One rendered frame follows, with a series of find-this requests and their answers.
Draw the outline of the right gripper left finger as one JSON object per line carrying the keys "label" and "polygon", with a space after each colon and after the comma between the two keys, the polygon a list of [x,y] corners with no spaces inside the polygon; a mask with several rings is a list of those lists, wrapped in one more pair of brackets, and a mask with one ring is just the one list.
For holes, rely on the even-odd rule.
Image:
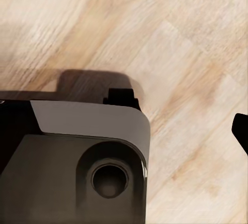
{"label": "right gripper left finger", "polygon": [[22,113],[0,119],[0,175],[26,134]]}

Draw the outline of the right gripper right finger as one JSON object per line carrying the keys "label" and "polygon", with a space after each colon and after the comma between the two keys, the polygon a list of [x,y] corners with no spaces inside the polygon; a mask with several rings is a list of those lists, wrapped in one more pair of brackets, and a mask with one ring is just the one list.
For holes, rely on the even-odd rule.
{"label": "right gripper right finger", "polygon": [[231,130],[248,154],[248,115],[236,113]]}

